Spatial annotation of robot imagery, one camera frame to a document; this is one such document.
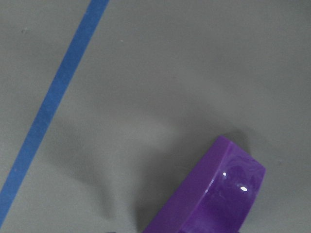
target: blue line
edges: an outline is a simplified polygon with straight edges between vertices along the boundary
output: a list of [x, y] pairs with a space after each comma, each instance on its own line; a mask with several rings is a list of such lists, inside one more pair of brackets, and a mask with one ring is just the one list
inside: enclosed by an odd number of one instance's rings
[[0, 228], [109, 0], [91, 0], [0, 192]]

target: glossy purple surface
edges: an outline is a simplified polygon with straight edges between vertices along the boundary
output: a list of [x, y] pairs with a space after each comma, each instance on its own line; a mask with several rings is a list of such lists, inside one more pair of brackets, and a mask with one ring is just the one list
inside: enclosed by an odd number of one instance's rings
[[237, 233], [264, 173], [261, 164], [220, 136], [143, 233]]

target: purple plastic toy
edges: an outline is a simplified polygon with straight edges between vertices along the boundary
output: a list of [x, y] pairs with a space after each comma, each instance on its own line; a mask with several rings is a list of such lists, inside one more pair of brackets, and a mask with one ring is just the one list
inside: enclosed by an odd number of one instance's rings
[[264, 173], [261, 164], [220, 136], [143, 233], [237, 233]]

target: gray surface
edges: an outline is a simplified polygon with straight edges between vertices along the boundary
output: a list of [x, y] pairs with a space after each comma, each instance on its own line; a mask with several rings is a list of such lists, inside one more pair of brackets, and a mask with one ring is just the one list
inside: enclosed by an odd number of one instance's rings
[[[87, 3], [0, 3], [1, 186]], [[0, 232], [139, 232], [225, 134], [267, 167], [241, 233], [309, 233], [310, 13], [112, 0]]]

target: purple block's edge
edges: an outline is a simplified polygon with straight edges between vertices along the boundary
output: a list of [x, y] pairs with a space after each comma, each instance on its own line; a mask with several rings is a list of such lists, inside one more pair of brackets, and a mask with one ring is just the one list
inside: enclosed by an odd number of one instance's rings
[[236, 233], [264, 173], [261, 164], [219, 136], [143, 233]]

